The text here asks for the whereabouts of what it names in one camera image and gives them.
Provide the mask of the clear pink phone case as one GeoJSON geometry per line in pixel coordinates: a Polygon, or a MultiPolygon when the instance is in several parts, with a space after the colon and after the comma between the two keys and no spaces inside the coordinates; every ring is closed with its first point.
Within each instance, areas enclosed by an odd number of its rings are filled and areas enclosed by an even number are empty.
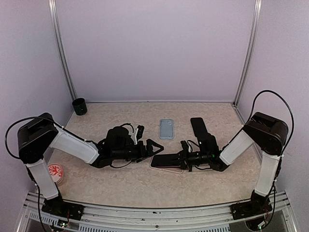
{"type": "Polygon", "coordinates": [[[164,161],[166,159],[167,155],[154,155],[151,158],[150,161],[150,168],[157,170],[157,171],[164,171],[164,172],[169,172],[169,173],[175,173],[175,174],[182,174],[183,170],[179,168],[169,168],[169,167],[157,167],[156,164],[159,161],[164,161]]]}

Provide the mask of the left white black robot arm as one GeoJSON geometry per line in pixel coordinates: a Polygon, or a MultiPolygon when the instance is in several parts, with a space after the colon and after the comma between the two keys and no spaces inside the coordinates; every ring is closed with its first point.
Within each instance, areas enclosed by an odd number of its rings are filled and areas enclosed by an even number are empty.
{"type": "Polygon", "coordinates": [[[164,150],[162,145],[151,139],[141,141],[144,131],[141,125],[132,134],[124,125],[116,126],[96,143],[60,126],[49,113],[30,117],[27,121],[17,132],[19,158],[38,185],[40,193],[49,201],[49,208],[57,215],[64,214],[68,205],[62,200],[44,160],[47,149],[60,150],[98,169],[112,166],[115,160],[139,163],[164,150]]]}

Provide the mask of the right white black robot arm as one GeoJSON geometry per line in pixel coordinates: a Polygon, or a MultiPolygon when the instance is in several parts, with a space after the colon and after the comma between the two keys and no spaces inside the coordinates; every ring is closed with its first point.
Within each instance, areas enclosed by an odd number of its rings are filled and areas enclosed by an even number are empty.
{"type": "Polygon", "coordinates": [[[211,135],[200,117],[190,119],[198,141],[199,151],[190,152],[187,142],[182,141],[182,151],[168,155],[166,166],[192,170],[193,166],[208,164],[212,170],[222,172],[240,157],[249,147],[257,144],[262,152],[260,174],[251,199],[247,203],[247,211],[256,215],[265,210],[268,196],[279,171],[283,149],[287,145],[288,126],[282,120],[266,114],[255,113],[220,150],[215,136],[211,135]]]}

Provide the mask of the large black smartphone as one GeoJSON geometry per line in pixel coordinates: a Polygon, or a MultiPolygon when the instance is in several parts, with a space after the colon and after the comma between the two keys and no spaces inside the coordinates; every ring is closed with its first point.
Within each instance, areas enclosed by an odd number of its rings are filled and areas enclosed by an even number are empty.
{"type": "Polygon", "coordinates": [[[201,117],[193,117],[190,119],[192,129],[195,137],[198,141],[205,141],[209,139],[209,133],[206,129],[206,125],[204,123],[203,118],[201,117]]]}

